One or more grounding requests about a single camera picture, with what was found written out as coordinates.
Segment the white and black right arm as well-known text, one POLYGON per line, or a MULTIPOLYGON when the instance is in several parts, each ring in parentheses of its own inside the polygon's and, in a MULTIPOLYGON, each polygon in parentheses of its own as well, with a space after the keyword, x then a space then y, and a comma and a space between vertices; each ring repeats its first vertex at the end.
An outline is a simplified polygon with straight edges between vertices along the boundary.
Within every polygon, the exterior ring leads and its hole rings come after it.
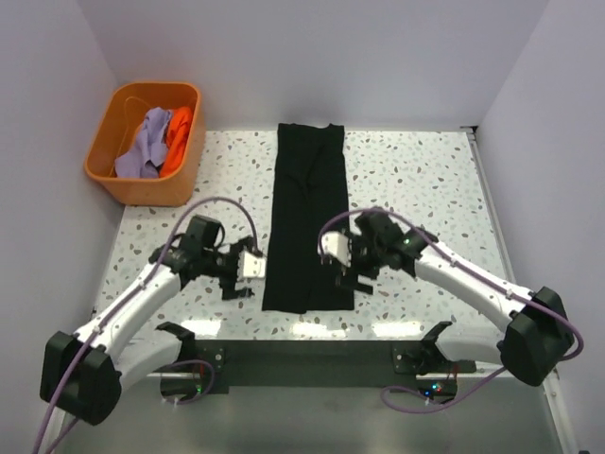
POLYGON ((320 230, 318 253, 339 269, 337 285, 370 294, 374 280, 388 268, 448 292, 484 316, 491 327, 471 330, 439 323, 422 340, 423 365, 443 371, 458 361, 479 361, 504 368, 537 387, 578 343, 561 296, 543 287, 531 290, 500 279, 473 264, 407 219, 380 208, 355 209, 357 233, 337 230, 333 220, 320 230))

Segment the black t shirt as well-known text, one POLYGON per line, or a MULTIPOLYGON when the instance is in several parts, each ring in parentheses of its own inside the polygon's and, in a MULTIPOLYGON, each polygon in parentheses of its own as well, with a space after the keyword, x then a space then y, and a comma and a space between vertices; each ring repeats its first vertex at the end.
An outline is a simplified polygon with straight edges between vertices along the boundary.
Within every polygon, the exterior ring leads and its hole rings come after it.
POLYGON ((321 227, 349 208, 344 135, 336 125, 278 125, 264 311, 354 308, 317 252, 321 227))

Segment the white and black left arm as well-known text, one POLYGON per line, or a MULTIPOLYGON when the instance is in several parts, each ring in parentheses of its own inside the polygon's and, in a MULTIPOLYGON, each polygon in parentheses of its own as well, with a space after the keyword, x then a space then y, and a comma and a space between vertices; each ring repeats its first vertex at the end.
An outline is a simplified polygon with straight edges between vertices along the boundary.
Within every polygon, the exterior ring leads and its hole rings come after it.
POLYGON ((57 332, 46 343, 40 397, 96 426, 113 411, 122 392, 139 379, 164 367, 189 369, 199 356, 196 336, 172 322, 160 323, 160 338, 142 352, 134 336, 165 303, 199 277, 215 278, 225 301, 251 297, 244 280, 262 279, 267 260, 254 236, 245 236, 223 253, 216 239, 223 225, 193 216, 185 231, 172 233, 149 257, 133 283, 100 314, 74 333, 57 332))

